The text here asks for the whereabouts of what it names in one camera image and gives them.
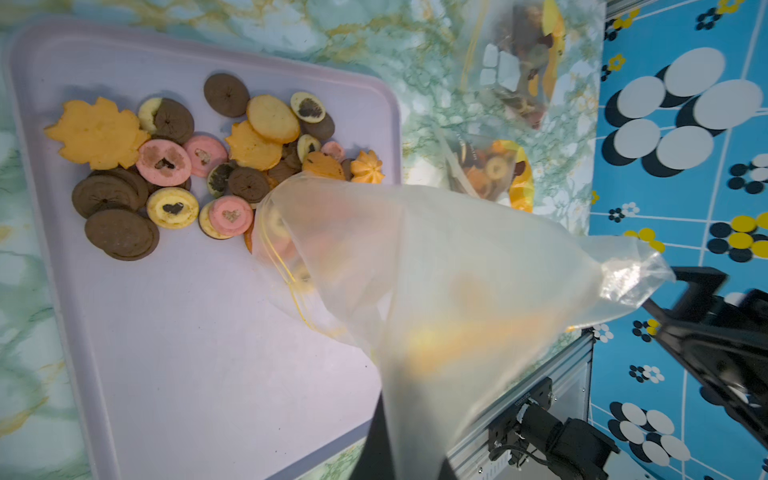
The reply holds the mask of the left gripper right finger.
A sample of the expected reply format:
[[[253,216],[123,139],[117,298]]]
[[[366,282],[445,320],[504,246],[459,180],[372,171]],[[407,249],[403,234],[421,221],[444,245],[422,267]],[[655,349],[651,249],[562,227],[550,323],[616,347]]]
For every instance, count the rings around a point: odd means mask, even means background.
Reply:
[[[447,458],[445,458],[441,464],[438,480],[458,480],[458,477]]]

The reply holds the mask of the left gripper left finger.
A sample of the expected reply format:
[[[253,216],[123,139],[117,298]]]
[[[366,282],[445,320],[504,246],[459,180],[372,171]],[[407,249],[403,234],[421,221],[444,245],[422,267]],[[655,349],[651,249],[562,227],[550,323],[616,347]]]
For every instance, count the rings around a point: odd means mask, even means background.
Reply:
[[[380,395],[368,435],[350,480],[395,480],[384,399]]]

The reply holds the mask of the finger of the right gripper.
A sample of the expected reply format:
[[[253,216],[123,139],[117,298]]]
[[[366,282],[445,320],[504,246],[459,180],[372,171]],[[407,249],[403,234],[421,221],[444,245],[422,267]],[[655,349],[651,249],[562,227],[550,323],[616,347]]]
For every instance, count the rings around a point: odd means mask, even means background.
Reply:
[[[751,289],[733,305],[717,294],[728,279],[724,272],[710,267],[674,267],[672,272],[686,284],[675,305],[643,303],[661,324],[657,343],[766,446],[767,293]]]

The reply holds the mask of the ziploc bag of cookies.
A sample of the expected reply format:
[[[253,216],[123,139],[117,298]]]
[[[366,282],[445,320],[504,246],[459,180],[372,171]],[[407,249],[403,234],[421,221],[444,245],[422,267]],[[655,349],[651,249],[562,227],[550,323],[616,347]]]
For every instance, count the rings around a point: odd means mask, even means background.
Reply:
[[[539,129],[565,51],[565,20],[558,3],[468,1],[461,13],[455,44],[457,88],[489,95]]]
[[[562,334],[626,316],[674,280],[632,237],[311,174],[260,202],[252,248],[279,309],[375,364],[399,479],[436,478],[470,422]]]
[[[534,179],[528,156],[511,140],[437,128],[448,188],[473,198],[531,213]]]

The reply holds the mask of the lilac plastic tray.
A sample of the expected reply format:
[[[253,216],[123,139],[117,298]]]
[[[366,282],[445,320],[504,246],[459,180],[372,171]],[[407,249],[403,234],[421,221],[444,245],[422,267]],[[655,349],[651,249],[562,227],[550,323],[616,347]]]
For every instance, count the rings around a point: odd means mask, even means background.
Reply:
[[[317,95],[346,148],[400,178],[400,111],[381,80],[227,51],[73,17],[15,33],[3,66],[42,257],[93,474],[98,479],[293,479],[358,442],[380,393],[363,352],[276,308],[279,285],[239,238],[163,230],[156,250],[119,261],[85,237],[71,203],[88,168],[45,128],[72,99],[134,109],[156,94],[198,131],[230,121],[203,95],[215,72],[256,94]]]

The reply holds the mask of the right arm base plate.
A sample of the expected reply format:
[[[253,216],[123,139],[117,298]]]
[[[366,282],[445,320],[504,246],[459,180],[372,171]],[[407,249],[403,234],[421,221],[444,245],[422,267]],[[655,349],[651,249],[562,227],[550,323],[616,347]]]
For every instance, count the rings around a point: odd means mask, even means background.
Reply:
[[[490,423],[487,444],[491,461],[509,452],[512,464],[522,462],[531,445],[525,433],[533,435],[534,447],[544,446],[551,430],[545,415],[552,405],[552,386],[552,379],[544,377]]]

